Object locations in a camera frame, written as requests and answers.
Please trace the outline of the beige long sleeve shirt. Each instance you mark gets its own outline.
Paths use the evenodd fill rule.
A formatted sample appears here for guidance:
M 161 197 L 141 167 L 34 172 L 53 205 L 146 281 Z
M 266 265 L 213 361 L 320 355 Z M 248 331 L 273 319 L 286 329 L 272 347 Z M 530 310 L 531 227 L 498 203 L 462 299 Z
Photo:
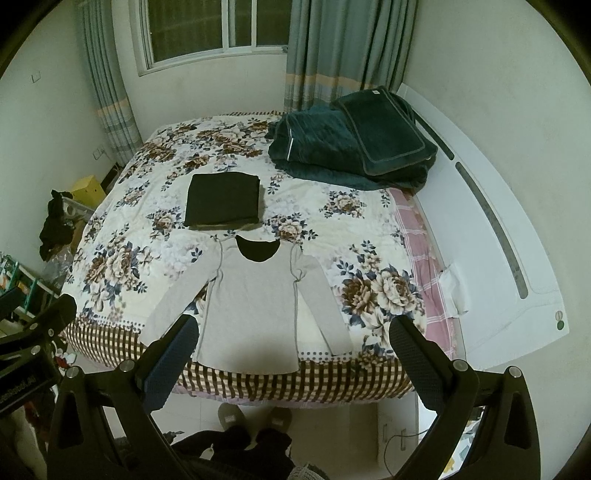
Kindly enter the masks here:
M 217 370 L 281 375 L 298 369 L 297 304 L 304 302 L 334 356 L 353 351 L 349 329 L 325 272 L 287 241 L 216 242 L 163 294 L 139 339 L 160 339 L 204 293 L 197 363 Z

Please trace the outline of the black clothes pile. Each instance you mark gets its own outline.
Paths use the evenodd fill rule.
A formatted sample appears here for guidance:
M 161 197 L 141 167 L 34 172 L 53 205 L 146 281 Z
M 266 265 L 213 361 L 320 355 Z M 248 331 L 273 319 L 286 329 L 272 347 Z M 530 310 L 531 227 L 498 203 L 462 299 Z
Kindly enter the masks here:
M 74 228 L 64 221 L 63 199 L 72 199 L 73 195 L 67 191 L 51 191 L 51 200 L 47 204 L 47 217 L 39 235 L 41 246 L 39 255 L 44 262 L 58 253 L 63 247 L 73 249 Z

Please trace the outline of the white tissue paper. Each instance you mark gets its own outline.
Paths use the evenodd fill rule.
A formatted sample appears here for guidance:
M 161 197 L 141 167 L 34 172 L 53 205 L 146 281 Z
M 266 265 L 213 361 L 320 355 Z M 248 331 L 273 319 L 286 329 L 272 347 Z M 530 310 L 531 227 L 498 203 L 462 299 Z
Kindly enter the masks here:
M 438 277 L 441 296 L 448 317 L 459 318 L 470 310 L 470 296 L 456 264 L 446 267 Z

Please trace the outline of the grey slipper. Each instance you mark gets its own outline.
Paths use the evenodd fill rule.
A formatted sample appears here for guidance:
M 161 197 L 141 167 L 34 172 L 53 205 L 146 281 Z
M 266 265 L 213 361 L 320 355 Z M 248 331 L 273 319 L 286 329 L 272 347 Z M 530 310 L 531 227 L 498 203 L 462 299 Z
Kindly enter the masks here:
M 245 414 L 237 405 L 222 403 L 218 407 L 217 416 L 224 433 L 249 435 Z
M 290 428 L 291 421 L 293 421 L 293 414 L 290 409 L 283 407 L 273 407 L 266 418 L 266 426 L 279 431 L 280 433 L 287 433 Z

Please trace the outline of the floral bed quilt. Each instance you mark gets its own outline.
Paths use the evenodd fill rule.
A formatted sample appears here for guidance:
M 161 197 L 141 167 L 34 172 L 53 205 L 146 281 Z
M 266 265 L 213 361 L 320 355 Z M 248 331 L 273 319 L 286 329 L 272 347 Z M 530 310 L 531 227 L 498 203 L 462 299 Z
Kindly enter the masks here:
M 179 382 L 217 399 L 298 404 L 405 395 L 394 318 L 428 323 L 428 251 L 397 189 L 281 172 L 269 115 L 163 126 L 84 228 L 63 290 L 65 338 L 104 366 L 135 359 L 181 315 L 197 347 Z

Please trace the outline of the white bed headboard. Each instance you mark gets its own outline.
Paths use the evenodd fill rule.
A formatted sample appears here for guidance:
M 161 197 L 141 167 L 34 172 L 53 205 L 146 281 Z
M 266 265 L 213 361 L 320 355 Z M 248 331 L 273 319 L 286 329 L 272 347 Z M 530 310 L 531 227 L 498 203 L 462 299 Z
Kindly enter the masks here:
M 560 288 L 521 204 L 473 141 L 408 85 L 437 160 L 417 195 L 440 257 L 458 282 L 456 308 L 468 362 L 491 370 L 569 332 Z

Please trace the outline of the yellow box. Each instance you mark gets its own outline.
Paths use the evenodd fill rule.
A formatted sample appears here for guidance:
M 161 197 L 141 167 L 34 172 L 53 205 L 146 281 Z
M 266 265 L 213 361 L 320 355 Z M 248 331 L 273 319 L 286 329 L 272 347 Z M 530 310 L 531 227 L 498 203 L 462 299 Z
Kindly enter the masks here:
M 96 209 L 106 198 L 106 193 L 94 175 L 80 178 L 70 188 L 73 200 Z

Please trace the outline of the pink checked bed sheet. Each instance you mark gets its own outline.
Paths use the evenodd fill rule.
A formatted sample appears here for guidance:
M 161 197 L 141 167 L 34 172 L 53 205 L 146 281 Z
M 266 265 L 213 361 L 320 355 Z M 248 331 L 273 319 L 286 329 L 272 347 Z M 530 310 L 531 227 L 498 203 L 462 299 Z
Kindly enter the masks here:
M 442 271 L 416 202 L 403 191 L 388 190 L 394 200 L 394 214 L 403 233 L 405 249 L 411 260 L 414 284 L 422 296 L 426 311 L 425 336 L 436 342 L 450 359 L 457 354 L 457 339 L 453 318 L 444 307 L 439 275 Z

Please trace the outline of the folded black garment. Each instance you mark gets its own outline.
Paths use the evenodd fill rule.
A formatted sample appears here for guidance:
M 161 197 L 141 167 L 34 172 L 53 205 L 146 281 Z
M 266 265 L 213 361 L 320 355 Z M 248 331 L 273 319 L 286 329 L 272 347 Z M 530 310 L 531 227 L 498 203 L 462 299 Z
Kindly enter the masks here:
M 186 198 L 184 225 L 242 226 L 259 222 L 260 180 L 242 172 L 195 174 Z

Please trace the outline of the left striped grey curtain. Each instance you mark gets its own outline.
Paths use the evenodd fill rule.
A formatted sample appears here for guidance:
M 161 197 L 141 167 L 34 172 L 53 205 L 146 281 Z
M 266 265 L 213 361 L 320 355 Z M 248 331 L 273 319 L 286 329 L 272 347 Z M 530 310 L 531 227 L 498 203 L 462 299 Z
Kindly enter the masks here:
M 126 165 L 142 141 L 121 74 L 111 2 L 76 1 L 75 15 L 97 117 L 116 162 Z

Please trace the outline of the striped grey curtain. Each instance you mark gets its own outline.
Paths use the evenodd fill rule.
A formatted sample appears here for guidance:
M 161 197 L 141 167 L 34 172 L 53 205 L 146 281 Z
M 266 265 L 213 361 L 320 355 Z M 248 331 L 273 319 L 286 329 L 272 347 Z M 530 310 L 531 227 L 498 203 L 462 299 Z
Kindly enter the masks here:
M 396 92 L 418 7 L 413 0 L 294 1 L 283 110 L 328 105 L 378 86 Z
M 97 117 L 116 162 L 126 165 L 142 141 L 121 74 L 111 2 L 76 1 L 75 15 Z

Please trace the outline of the dark green pillow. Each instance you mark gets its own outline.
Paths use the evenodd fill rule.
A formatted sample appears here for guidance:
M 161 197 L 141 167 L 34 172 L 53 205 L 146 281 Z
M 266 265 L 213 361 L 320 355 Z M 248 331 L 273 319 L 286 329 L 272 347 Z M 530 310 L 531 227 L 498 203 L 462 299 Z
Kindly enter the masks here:
M 369 177 L 416 175 L 435 163 L 438 147 L 416 124 L 413 108 L 384 86 L 339 97 L 331 106 L 345 115 Z

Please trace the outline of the dark green folded blanket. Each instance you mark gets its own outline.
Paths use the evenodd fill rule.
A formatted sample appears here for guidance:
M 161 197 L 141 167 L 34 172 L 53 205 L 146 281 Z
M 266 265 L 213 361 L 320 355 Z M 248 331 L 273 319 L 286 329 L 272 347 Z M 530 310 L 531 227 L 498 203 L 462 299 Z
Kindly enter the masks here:
M 270 140 L 269 156 L 276 168 L 297 179 L 362 191 L 413 191 L 425 185 L 429 173 L 420 169 L 413 176 L 364 174 L 358 141 L 345 115 L 334 107 L 317 106 L 285 114 L 270 124 L 266 139 Z

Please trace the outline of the white framed window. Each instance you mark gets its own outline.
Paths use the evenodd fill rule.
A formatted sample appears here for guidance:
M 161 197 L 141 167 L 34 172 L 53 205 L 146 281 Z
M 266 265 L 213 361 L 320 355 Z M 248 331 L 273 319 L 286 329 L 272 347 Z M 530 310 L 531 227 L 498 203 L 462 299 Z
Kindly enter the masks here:
M 132 1 L 138 74 L 193 61 L 287 51 L 290 1 Z

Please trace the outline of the right striped grey curtain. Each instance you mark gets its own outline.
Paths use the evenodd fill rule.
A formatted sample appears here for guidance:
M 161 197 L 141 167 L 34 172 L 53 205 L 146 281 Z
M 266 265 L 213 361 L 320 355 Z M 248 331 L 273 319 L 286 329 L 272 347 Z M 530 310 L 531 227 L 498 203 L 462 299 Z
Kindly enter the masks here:
M 328 105 L 378 86 L 396 92 L 418 7 L 413 0 L 294 1 L 283 110 Z

